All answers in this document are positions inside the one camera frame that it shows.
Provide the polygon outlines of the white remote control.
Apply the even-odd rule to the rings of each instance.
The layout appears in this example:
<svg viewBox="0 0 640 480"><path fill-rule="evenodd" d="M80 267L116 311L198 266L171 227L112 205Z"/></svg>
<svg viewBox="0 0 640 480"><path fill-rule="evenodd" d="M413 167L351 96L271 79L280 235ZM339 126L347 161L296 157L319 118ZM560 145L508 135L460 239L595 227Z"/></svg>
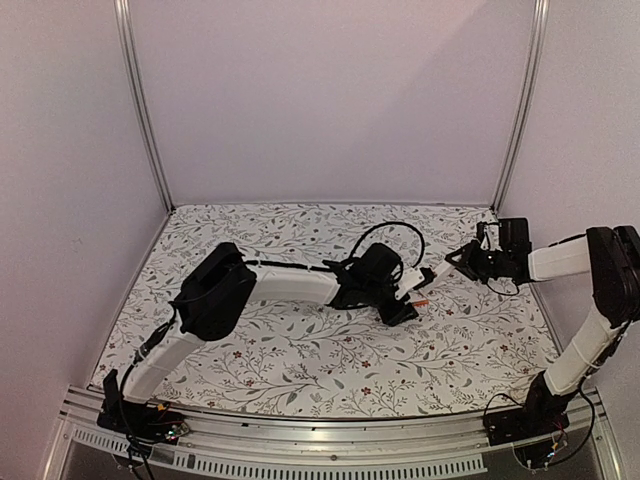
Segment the white remote control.
<svg viewBox="0 0 640 480"><path fill-rule="evenodd" d="M422 280L414 285L410 292L419 295L430 292L440 283L446 281L454 270L455 267L447 261L442 261L435 267L421 267L419 271L422 275Z"/></svg>

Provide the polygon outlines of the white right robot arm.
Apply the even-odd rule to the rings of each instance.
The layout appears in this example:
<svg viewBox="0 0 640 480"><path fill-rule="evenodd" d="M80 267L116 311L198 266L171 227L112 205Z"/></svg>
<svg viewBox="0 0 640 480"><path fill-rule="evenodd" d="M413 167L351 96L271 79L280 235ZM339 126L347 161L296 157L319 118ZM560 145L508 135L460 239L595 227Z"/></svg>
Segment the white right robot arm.
<svg viewBox="0 0 640 480"><path fill-rule="evenodd" d="M491 246L487 232L492 224L478 223L476 237L445 256L435 279L443 280L456 270L483 285L509 279L519 287L588 275L592 294L587 317L542 375L550 395L570 395L615 352L626 330L639 320L639 233L631 225L590 227L535 249L526 218L501 219L493 226L496 247Z"/></svg>

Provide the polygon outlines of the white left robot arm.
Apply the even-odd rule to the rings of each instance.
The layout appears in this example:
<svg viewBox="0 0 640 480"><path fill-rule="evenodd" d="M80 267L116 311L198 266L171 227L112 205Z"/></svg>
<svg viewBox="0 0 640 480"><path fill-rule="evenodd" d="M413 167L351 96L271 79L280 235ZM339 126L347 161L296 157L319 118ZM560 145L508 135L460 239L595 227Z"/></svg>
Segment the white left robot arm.
<svg viewBox="0 0 640 480"><path fill-rule="evenodd" d="M162 380L192 352L229 336L249 303L302 301L346 311L373 308L387 326L416 317L410 293L429 279L381 243L360 257L325 260L321 265L246 260L224 242L183 281L170 301L170 319L134 351L123 373L103 380L111 419L128 434L148 426L145 404Z"/></svg>

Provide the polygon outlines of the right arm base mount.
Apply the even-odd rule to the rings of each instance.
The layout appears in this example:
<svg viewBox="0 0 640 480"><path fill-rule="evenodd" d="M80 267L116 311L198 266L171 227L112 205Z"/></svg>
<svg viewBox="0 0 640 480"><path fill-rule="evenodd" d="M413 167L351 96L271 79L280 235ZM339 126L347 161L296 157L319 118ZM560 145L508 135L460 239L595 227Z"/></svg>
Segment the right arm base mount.
<svg viewBox="0 0 640 480"><path fill-rule="evenodd" d="M544 374L532 381L523 404L507 394L494 395L486 405L482 423L491 446L532 439L534 437L562 432L569 426L566 409L577 391L566 395L555 395L549 390ZM513 401L516 406L504 411L489 413L495 398ZM521 466L529 469L548 467L556 456L557 440L546 440L517 447L514 456Z"/></svg>

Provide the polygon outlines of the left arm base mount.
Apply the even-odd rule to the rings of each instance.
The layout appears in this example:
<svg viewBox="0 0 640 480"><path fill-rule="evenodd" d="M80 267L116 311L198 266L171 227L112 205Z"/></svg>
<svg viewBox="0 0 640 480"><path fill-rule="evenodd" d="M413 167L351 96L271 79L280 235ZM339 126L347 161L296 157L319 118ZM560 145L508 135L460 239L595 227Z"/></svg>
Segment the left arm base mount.
<svg viewBox="0 0 640 480"><path fill-rule="evenodd" d="M104 400L97 425L105 430L124 434L134 447L155 444L176 445L190 432L183 414L171 409L169 403L135 403L124 399L123 384L118 371L112 369L103 379Z"/></svg>

